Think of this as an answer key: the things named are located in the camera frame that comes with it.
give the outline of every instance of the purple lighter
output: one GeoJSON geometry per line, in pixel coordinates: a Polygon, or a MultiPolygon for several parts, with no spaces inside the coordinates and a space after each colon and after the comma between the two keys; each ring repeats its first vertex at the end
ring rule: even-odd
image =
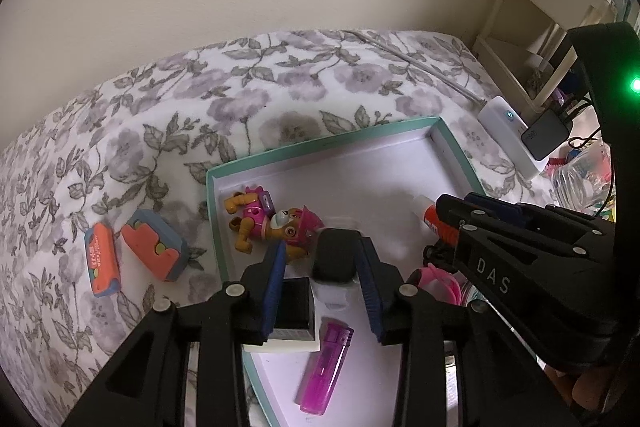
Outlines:
{"type": "Polygon", "coordinates": [[[332,322],[327,325],[316,366],[302,394],[302,412],[321,416],[326,411],[352,335],[351,328],[332,322]]]}

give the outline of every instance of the floral bedspread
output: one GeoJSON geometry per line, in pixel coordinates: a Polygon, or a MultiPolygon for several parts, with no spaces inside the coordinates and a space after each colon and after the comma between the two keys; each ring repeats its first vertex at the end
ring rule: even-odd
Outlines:
{"type": "MultiPolygon", "coordinates": [[[[482,66],[456,38],[368,32],[490,99],[482,66]]],[[[525,182],[457,92],[342,31],[275,32],[219,42],[135,68],[82,93],[0,156],[0,365],[43,427],[58,426],[151,308],[207,299],[221,282],[205,173],[222,162],[328,134],[441,115],[491,196],[549,202],[525,182]],[[116,240],[122,292],[94,298],[84,232],[119,230],[152,208],[191,247],[161,283],[116,240]]],[[[190,387],[196,379],[190,370],[190,387]]],[[[252,423],[264,418],[249,390],[252,423]]],[[[193,408],[187,409],[193,424],[193,408]]]]}

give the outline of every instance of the silver screw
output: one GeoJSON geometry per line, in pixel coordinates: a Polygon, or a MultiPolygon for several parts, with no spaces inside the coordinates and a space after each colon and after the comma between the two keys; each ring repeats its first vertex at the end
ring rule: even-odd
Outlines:
{"type": "Polygon", "coordinates": [[[230,297],[239,297],[244,293],[244,286],[241,284],[230,284],[226,287],[225,292],[230,297]]]}
{"type": "Polygon", "coordinates": [[[171,307],[171,301],[166,297],[156,299],[156,301],[154,302],[154,311],[158,313],[164,313],[170,307],[171,307]]]}
{"type": "Polygon", "coordinates": [[[488,311],[489,309],[489,304],[487,304],[485,301],[483,301],[482,299],[473,299],[470,303],[469,303],[469,307],[475,311],[476,313],[484,313],[486,311],[488,311]]]}
{"type": "Polygon", "coordinates": [[[413,297],[418,293],[418,288],[416,288],[413,284],[403,284],[400,286],[400,295],[404,295],[405,297],[413,297]]]}

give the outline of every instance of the glue stick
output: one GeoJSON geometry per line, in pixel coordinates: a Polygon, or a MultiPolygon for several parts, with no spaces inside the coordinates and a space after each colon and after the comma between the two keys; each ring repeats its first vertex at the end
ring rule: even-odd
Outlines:
{"type": "Polygon", "coordinates": [[[418,216],[428,227],[438,234],[445,243],[450,247],[456,247],[458,244],[458,229],[447,225],[440,220],[436,212],[436,204],[427,196],[416,196],[411,204],[411,210],[418,216]]]}

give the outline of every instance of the clear bottle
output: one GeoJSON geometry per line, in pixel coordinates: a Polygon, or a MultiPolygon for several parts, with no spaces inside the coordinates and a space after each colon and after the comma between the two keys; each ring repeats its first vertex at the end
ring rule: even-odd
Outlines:
{"type": "MultiPolygon", "coordinates": [[[[611,184],[609,146],[601,139],[591,144],[566,165],[556,169],[551,182],[559,206],[595,214],[605,203],[611,184]]],[[[615,196],[615,184],[609,201],[615,196]]]]}

